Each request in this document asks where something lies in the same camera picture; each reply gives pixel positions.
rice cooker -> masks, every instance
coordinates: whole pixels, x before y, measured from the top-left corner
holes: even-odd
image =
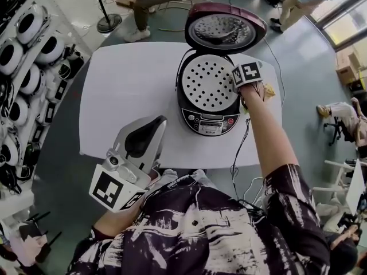
[[[176,89],[181,115],[200,135],[229,132],[240,117],[228,54],[241,53],[264,38],[266,23],[253,13],[221,3],[195,4],[185,25],[193,48],[182,58]]]

rice cooker lid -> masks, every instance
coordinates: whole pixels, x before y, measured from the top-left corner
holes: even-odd
[[[195,4],[185,25],[186,42],[211,54],[241,53],[264,38],[266,23],[255,14],[221,3]]]

white desk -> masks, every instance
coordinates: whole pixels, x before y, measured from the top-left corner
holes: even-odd
[[[104,159],[123,126],[140,117],[165,115],[168,125],[163,140],[162,168],[230,167],[249,116],[242,114],[230,132],[216,137],[198,135],[186,126],[178,109],[175,77],[179,62],[189,48],[185,43],[143,42],[98,49],[92,56],[81,96],[80,153]],[[231,59],[235,64],[253,60],[243,54],[235,54]],[[282,124],[275,70],[261,62],[264,82],[270,83],[276,93],[267,105]],[[259,164],[259,160],[250,128],[237,165],[253,164]]]

fan base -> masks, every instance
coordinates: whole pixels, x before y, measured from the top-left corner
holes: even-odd
[[[97,31],[100,33],[109,33],[116,29],[116,27],[122,22],[122,18],[119,14],[109,14],[108,18],[110,23],[107,22],[106,18],[103,17],[97,23]]]

gray floor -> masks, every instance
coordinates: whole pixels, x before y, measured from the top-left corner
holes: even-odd
[[[263,0],[231,0],[231,2],[235,6],[256,13],[265,20],[279,16],[279,10],[272,8]],[[182,28],[186,16],[187,12],[177,9],[168,10],[164,17],[162,13],[152,15],[150,41],[184,42],[183,32],[160,32],[157,28],[163,26]],[[121,34],[126,26],[132,24],[132,19],[128,18],[103,45],[124,43]],[[324,165],[325,159],[343,161],[356,155],[351,143],[340,140],[333,147],[327,145],[331,131],[323,132],[321,121],[315,111],[317,104],[347,100],[334,71],[335,53],[305,18],[282,36],[269,31],[267,41],[281,66],[286,89],[283,128],[291,140],[309,185],[323,185],[334,176],[331,168]],[[280,84],[278,65],[264,41],[245,54],[272,64],[277,70]],[[99,204],[88,196],[89,182],[95,164],[101,160],[79,155],[79,107],[86,72],[86,68],[80,72],[58,110],[37,166],[37,174],[41,180],[36,181],[33,186],[36,195],[33,211],[52,211],[49,218],[41,221],[41,227],[49,230],[50,239],[58,231],[63,231],[60,239],[53,245],[47,262],[42,266],[47,274],[58,275],[65,272],[75,245],[87,235],[89,227],[103,213]],[[234,196],[229,170],[211,170],[208,174],[221,190]],[[261,176],[258,166],[240,168],[236,179],[239,194],[242,195],[251,179],[258,176]],[[251,199],[255,192],[256,190],[249,193],[247,198]]]

